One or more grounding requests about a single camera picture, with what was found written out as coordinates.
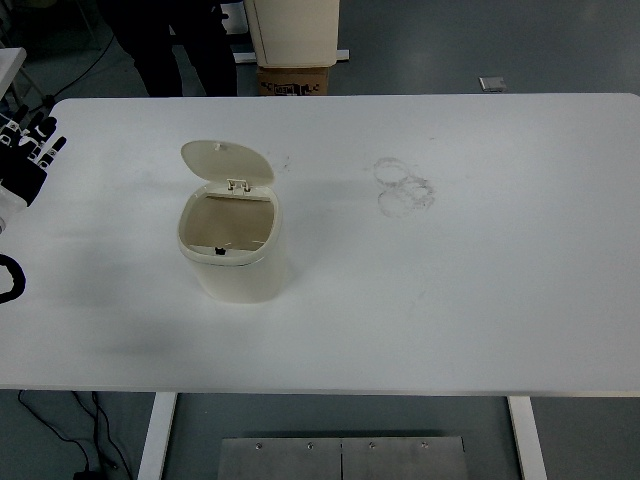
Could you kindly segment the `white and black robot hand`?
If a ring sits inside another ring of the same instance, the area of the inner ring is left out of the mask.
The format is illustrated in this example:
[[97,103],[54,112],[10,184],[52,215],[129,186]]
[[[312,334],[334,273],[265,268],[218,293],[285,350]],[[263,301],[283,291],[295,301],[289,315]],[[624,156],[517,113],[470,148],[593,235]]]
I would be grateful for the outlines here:
[[32,205],[67,143],[59,136],[45,149],[57,130],[57,119],[37,112],[23,128],[27,113],[28,106],[22,105],[1,126],[1,232],[13,216]]

